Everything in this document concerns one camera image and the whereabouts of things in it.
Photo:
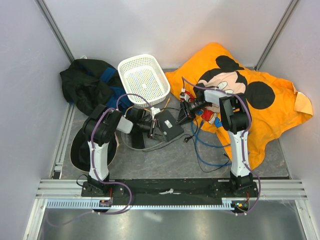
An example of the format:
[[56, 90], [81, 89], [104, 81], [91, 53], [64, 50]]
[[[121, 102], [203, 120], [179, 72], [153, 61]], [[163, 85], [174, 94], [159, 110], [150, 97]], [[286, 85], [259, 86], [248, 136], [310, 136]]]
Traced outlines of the black network switch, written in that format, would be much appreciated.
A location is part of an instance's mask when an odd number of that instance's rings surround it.
[[166, 142], [170, 142], [184, 133], [184, 129], [176, 123], [176, 119], [168, 110], [164, 110], [156, 116], [159, 129]]

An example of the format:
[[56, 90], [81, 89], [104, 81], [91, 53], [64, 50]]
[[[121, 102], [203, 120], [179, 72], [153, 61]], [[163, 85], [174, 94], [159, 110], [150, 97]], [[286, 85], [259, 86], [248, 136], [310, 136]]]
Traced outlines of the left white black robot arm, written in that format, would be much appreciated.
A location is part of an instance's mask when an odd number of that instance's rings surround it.
[[133, 107], [129, 116], [121, 111], [99, 104], [82, 125], [82, 135], [89, 149], [89, 171], [87, 183], [99, 197], [110, 191], [108, 161], [113, 160], [117, 151], [116, 131], [124, 134], [152, 132], [157, 119], [143, 120], [144, 109]]

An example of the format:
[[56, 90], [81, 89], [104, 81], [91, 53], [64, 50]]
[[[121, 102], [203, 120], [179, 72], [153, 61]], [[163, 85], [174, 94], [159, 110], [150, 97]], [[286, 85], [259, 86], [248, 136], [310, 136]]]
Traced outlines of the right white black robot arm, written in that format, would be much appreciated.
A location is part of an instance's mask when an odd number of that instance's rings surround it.
[[252, 118], [243, 93], [226, 93], [217, 88], [196, 87], [196, 98], [192, 102], [182, 100], [176, 123], [183, 125], [196, 117], [200, 109], [218, 105], [222, 127], [227, 131], [232, 164], [229, 191], [235, 197], [242, 196], [253, 185], [253, 174], [249, 167], [248, 131]]

